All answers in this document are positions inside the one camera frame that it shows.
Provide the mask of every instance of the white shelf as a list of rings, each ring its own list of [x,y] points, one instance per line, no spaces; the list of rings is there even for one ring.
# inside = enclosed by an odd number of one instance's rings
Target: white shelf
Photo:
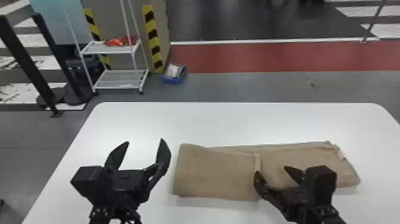
[[[141,89],[149,70],[105,70],[96,89]]]
[[[107,46],[103,41],[90,41],[81,54],[131,54],[135,53],[142,41],[139,39],[131,46]]]

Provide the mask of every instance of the beige towel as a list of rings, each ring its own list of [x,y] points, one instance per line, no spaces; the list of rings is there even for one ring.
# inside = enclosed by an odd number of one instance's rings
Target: beige towel
[[[182,144],[173,194],[181,197],[255,201],[258,196],[252,178],[259,169],[258,155],[214,152]]]
[[[255,160],[248,157],[246,159],[245,155],[260,156],[260,171],[268,184],[276,189],[296,186],[296,183],[285,172],[284,166],[305,170],[310,166],[326,165],[337,173],[338,187],[355,186],[360,183],[357,173],[343,156],[340,148],[330,142],[213,148],[182,144],[173,194],[182,197],[255,200],[250,194],[253,191],[248,189],[249,186],[252,188],[254,173],[250,173],[249,170],[255,166]],[[248,182],[247,188],[243,186],[245,181]]]

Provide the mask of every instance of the wall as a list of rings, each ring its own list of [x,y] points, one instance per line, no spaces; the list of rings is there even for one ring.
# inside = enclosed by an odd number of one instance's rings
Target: wall
[[[57,44],[73,44],[74,40],[60,2],[70,15],[78,41],[88,43],[90,41],[88,25],[79,0],[30,0],[32,8],[44,17],[55,42]]]

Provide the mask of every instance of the yellow and black striped post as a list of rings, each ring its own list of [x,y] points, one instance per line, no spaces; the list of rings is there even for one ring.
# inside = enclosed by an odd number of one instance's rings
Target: yellow and black striped post
[[[161,55],[160,40],[158,39],[153,5],[143,5],[142,11],[145,19],[145,30],[149,38],[149,47],[154,69],[156,73],[162,73],[164,71],[163,57]]]
[[[100,31],[96,25],[93,11],[90,8],[84,8],[83,13],[85,14],[86,21],[89,25],[90,33],[92,34],[93,40],[101,41]],[[111,69],[110,58],[107,54],[101,54],[100,60],[104,63],[107,69]]]

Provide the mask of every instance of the red object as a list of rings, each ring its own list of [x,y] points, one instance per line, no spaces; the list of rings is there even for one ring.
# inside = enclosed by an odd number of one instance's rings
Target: red object
[[[130,40],[132,42],[132,45],[135,45],[136,41],[138,41],[138,36],[131,35]],[[123,36],[121,38],[112,38],[108,41],[104,41],[104,44],[107,46],[129,46],[129,40],[128,36]]]
[[[400,70],[400,41],[171,46],[191,73]]]

